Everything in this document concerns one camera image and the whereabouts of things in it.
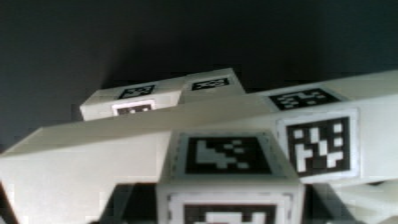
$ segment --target black background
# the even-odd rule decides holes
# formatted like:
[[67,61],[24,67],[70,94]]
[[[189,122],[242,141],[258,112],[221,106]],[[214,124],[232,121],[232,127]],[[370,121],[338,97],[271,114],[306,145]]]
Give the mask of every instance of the black background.
[[398,1],[0,1],[0,150],[102,87],[226,67],[250,92],[397,69]]

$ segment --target white block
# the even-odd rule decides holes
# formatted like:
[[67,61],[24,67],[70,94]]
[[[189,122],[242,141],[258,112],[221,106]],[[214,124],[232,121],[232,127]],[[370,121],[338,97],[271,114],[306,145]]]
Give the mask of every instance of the white block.
[[0,180],[20,223],[97,221],[116,185],[159,182],[171,130],[230,121],[241,128],[242,119],[266,112],[250,107],[258,103],[257,97],[241,96],[42,128],[0,155]]
[[84,120],[146,112],[178,105],[186,77],[95,92],[81,106]]
[[299,224],[305,186],[271,133],[180,130],[157,194],[162,224]]
[[180,104],[244,95],[246,90],[234,69],[221,69],[187,76]]

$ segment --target gray wall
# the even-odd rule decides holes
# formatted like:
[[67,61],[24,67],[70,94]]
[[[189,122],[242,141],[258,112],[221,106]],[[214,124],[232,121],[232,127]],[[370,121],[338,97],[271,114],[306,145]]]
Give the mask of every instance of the gray wall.
[[3,1],[0,151],[98,88],[225,67],[250,92],[397,69],[398,1]]

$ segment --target white surface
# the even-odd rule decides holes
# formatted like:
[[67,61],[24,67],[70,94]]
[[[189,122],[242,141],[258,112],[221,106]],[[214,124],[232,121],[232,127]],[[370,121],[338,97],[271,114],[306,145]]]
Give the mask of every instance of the white surface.
[[379,185],[360,184],[335,190],[358,220],[381,224],[386,219],[398,217],[398,180],[390,180]]

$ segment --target square pattern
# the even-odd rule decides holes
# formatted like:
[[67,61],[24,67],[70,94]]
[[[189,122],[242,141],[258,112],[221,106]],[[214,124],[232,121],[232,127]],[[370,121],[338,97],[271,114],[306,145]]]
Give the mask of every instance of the square pattern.
[[186,205],[187,224],[273,224],[276,223],[276,205]]
[[292,195],[180,193],[171,195],[171,224],[290,223]]
[[118,99],[127,99],[132,97],[146,96],[154,93],[155,85],[141,86],[123,90],[122,96]]
[[228,78],[212,79],[212,80],[203,81],[203,82],[194,82],[193,83],[193,91],[210,89],[210,88],[216,88],[216,87],[221,87],[221,86],[228,86],[230,84],[232,84],[232,82],[230,82]]
[[264,134],[182,134],[177,157],[180,177],[278,176],[281,171],[271,161],[271,141]]
[[136,114],[146,111],[155,110],[155,101],[143,100],[138,102],[123,103],[113,105],[114,115]]
[[269,96],[280,110],[292,110],[340,102],[338,97],[322,88]]
[[280,122],[281,145],[301,177],[358,172],[356,111]]
[[123,115],[123,114],[136,114],[136,113],[146,112],[150,110],[154,110],[154,106],[152,106],[152,104],[145,104],[145,105],[139,105],[139,106],[120,108],[118,109],[118,114],[120,115]]

